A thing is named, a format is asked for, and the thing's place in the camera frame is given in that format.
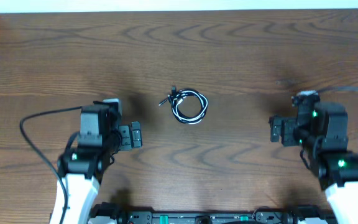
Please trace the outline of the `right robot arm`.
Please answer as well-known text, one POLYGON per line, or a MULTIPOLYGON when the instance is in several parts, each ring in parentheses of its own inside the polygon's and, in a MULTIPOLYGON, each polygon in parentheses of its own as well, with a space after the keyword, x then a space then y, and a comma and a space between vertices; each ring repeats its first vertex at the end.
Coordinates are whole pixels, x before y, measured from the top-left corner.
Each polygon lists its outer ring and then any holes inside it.
POLYGON ((295 117, 271 116, 270 140, 301 146, 306 168, 318 179, 338 223, 358 223, 358 154, 348 150, 343 105, 306 101, 295 117))

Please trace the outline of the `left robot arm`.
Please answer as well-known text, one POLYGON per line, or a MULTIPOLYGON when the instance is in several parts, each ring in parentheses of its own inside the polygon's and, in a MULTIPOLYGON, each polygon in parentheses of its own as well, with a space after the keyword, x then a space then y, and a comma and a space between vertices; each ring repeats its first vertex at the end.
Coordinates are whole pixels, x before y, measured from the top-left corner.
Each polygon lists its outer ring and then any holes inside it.
POLYGON ((140 123, 121 124, 122 106, 115 99, 82 106, 80 130, 58 158, 57 196, 50 223, 88 223, 105 170, 120 151, 142 147, 140 123))

